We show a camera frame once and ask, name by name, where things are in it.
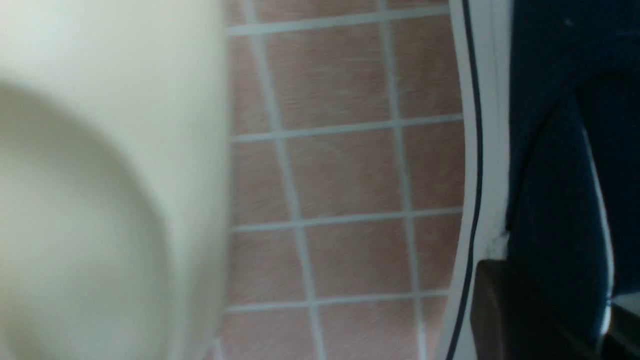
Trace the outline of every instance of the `floor tile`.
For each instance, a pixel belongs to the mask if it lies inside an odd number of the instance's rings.
[[[231,67],[234,133],[252,134],[270,131],[264,98],[248,37],[231,37]]]
[[[230,304],[305,299],[291,230],[237,233],[232,245]]]
[[[465,135],[462,121],[408,126],[404,146],[414,209],[462,206]]]
[[[402,117],[462,112],[456,52],[448,15],[392,22]]]
[[[416,360],[413,302],[320,308],[327,360]]]
[[[322,225],[306,232],[318,297],[411,290],[402,220]]]
[[[456,260],[461,215],[415,219],[415,242],[423,290],[448,289]]]
[[[278,33],[267,44],[287,129],[389,119],[377,24]]]
[[[391,130],[287,141],[305,218],[399,211]]]
[[[373,12],[376,1],[260,0],[255,7],[261,22],[277,22]]]
[[[420,8],[423,6],[446,4],[448,0],[388,0],[389,8]]]
[[[234,144],[233,184],[236,225],[289,219],[273,142]]]
[[[442,320],[444,317],[447,297],[430,297],[422,299],[422,315],[424,316],[427,360],[436,359],[440,333],[442,332]]]
[[[308,309],[229,314],[222,329],[225,360],[314,360]]]

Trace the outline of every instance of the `toilet bowl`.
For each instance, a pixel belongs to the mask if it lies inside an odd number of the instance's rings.
[[[0,3],[0,359],[204,357],[227,270],[223,9]]]

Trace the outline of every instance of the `tile floor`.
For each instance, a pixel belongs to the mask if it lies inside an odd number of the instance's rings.
[[[208,360],[428,360],[464,141],[443,0],[229,0],[235,209]]]

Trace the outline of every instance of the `black stripe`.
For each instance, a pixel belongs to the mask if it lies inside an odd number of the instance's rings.
[[[478,216],[480,215],[480,202],[482,200],[482,174],[483,174],[483,134],[482,134],[482,106],[480,105],[480,88],[478,86],[478,73],[476,67],[476,51],[474,49],[474,34],[471,28],[471,16],[469,12],[468,0],[462,0],[463,11],[465,14],[465,30],[467,33],[467,45],[469,50],[469,62],[471,64],[471,82],[474,87],[474,103],[476,106],[476,135],[477,135],[477,183],[476,183],[476,204],[474,206],[474,221],[471,225],[471,237],[469,239],[469,254],[467,258],[467,270],[465,272],[465,282],[462,288],[462,298],[460,298],[460,307],[458,308],[458,317],[456,325],[453,328],[453,336],[449,344],[449,351],[446,360],[453,360],[460,338],[460,330],[462,329],[462,321],[465,318],[467,310],[467,300],[469,298],[469,288],[471,285],[471,277],[474,272],[474,240],[476,237],[476,228],[478,225]]]

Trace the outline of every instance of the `toilet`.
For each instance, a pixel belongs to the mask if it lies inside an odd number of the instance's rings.
[[[223,9],[0,4],[0,359],[204,357],[227,278]]]

